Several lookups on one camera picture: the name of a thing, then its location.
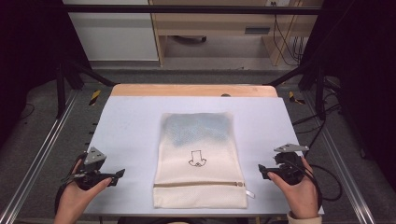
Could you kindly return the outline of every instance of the beige cloth bag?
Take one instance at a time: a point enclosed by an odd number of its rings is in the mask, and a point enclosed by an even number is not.
[[[247,208],[229,113],[164,114],[156,208]]]

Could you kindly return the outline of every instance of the black and yellow tape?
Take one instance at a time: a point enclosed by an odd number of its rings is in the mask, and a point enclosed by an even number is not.
[[[293,93],[292,91],[289,91],[289,100],[290,100],[291,102],[297,103],[297,104],[299,104],[299,105],[305,105],[305,100],[297,100],[297,99],[294,97],[294,93]]]
[[[93,93],[93,95],[92,95],[92,98],[91,98],[91,100],[90,100],[90,104],[89,105],[95,105],[95,103],[96,103],[96,100],[98,99],[98,97],[99,97],[99,94],[100,94],[100,91],[95,91],[94,93]]]

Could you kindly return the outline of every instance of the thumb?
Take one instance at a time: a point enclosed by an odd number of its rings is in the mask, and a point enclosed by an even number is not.
[[[271,178],[271,180],[282,190],[285,191],[287,187],[289,187],[290,185],[288,183],[286,183],[279,175],[272,173],[272,172],[268,172],[268,177]]]
[[[90,193],[90,198],[93,199],[96,195],[102,192],[102,190],[106,189],[110,182],[111,178],[106,178],[101,182],[97,183],[97,185],[93,186],[93,188],[89,189],[88,192]]]

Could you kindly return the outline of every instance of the black curtain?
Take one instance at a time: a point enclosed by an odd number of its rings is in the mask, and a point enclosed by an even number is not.
[[[0,2],[0,146],[18,121],[29,90],[55,79],[56,68],[63,60],[72,59],[91,69],[67,12],[50,12],[41,7],[62,3]],[[82,83],[72,68],[66,78]]]
[[[347,10],[351,2],[325,1],[324,6]],[[318,17],[302,63],[317,57],[325,76],[340,79],[340,102],[361,148],[396,190],[396,4],[354,1],[329,35],[342,17]],[[326,36],[328,41],[315,54]],[[304,75],[315,75],[314,71]]]

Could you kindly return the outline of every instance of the hand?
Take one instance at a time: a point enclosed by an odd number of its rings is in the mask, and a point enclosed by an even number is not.
[[[81,160],[76,164],[73,174],[81,163]],[[78,218],[82,215],[91,200],[104,190],[110,184],[111,178],[107,178],[99,182],[89,190],[81,189],[76,182],[71,182],[64,189],[61,200],[59,202],[58,211],[55,216],[55,224],[76,223]]]
[[[302,161],[304,167],[312,173],[312,168],[304,157],[302,157]],[[291,186],[274,173],[268,172],[268,176],[285,194],[291,210],[291,217],[296,219],[318,217],[318,193],[308,177],[304,176],[299,184]]]

